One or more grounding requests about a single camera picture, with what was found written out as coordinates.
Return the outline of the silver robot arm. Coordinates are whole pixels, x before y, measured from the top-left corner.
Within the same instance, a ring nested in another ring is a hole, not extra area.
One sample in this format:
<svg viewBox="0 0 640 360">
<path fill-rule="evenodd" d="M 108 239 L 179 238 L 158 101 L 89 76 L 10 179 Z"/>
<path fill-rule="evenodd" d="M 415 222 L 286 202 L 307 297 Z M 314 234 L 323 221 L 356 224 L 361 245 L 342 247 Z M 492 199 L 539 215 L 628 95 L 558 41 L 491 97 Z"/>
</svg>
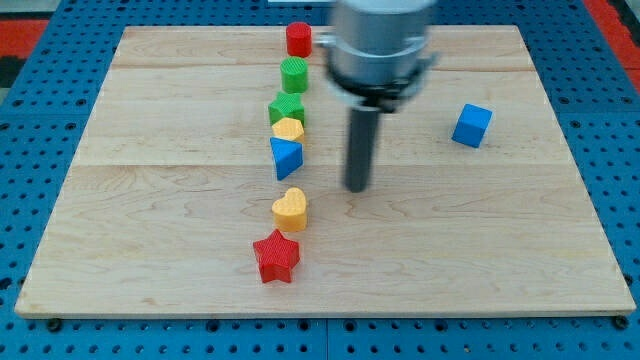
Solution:
<svg viewBox="0 0 640 360">
<path fill-rule="evenodd" d="M 434 55 L 429 44 L 435 0 L 339 0 L 331 29 L 315 43 L 325 49 L 326 75 L 355 107 L 393 113 L 423 87 Z"/>
</svg>

